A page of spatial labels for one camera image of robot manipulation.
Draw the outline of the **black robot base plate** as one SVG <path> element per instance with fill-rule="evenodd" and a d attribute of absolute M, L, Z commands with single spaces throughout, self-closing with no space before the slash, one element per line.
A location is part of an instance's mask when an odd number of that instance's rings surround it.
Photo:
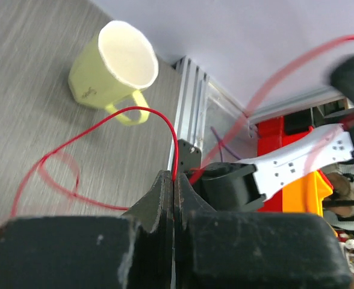
<path fill-rule="evenodd" d="M 184 139 L 178 140 L 179 159 L 177 162 L 178 173 L 190 173 L 201 166 L 201 150 Z"/>

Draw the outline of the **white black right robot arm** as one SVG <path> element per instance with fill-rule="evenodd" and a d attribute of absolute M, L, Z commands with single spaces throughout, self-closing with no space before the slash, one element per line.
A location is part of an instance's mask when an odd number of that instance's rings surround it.
<path fill-rule="evenodd" d="M 354 103 L 354 55 L 335 66 L 330 85 Z M 194 189 L 217 211 L 252 212 L 287 185 L 334 163 L 354 163 L 354 108 L 273 152 L 203 168 Z"/>

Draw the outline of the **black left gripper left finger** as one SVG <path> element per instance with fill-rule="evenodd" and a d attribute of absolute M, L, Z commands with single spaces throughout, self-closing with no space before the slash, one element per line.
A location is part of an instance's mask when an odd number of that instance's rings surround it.
<path fill-rule="evenodd" d="M 168 288 L 172 176 L 115 216 L 11 219 L 0 227 L 0 288 Z"/>

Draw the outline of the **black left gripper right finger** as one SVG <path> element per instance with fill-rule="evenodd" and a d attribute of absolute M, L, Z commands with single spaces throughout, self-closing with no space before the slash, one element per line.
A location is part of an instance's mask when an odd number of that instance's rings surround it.
<path fill-rule="evenodd" d="M 349 288 L 332 228 L 304 213 L 216 211 L 174 183 L 177 288 Z"/>

